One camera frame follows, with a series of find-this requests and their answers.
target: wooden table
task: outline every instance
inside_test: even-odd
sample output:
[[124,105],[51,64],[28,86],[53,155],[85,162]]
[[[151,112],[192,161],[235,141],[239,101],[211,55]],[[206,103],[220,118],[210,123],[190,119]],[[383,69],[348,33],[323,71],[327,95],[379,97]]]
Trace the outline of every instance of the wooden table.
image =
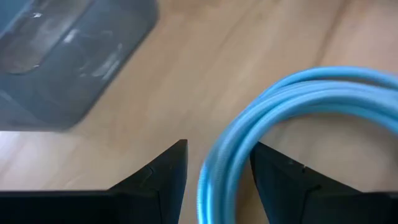
[[[83,122],[0,133],[0,189],[107,189],[187,138],[180,223],[195,223],[206,153],[263,89],[318,65],[398,72],[395,0],[159,1],[156,28]],[[396,137],[361,119],[297,118],[263,142],[359,190],[398,190]],[[249,169],[243,180],[238,219],[263,223]]]

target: cable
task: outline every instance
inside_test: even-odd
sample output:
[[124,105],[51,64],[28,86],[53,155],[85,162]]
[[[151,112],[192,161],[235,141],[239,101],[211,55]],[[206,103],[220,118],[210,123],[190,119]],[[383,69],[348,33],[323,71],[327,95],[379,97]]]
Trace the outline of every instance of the cable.
[[398,79],[368,68],[318,67],[265,90],[228,125],[203,163],[197,194],[199,224],[234,224],[236,188],[254,145],[279,121],[322,112],[359,116],[398,134]]

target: wooden surface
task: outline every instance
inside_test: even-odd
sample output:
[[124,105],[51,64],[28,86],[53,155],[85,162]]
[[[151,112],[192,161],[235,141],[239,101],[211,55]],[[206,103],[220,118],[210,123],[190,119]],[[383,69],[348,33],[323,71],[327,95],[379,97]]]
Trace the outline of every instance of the wooden surface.
[[[206,153],[263,89],[317,65],[398,72],[395,0],[159,1],[156,28],[83,122],[66,133],[0,133],[0,189],[107,189],[186,138],[180,223],[195,223]],[[307,116],[263,142],[359,190],[398,190],[398,141],[369,122]],[[248,171],[238,220],[263,223]]]

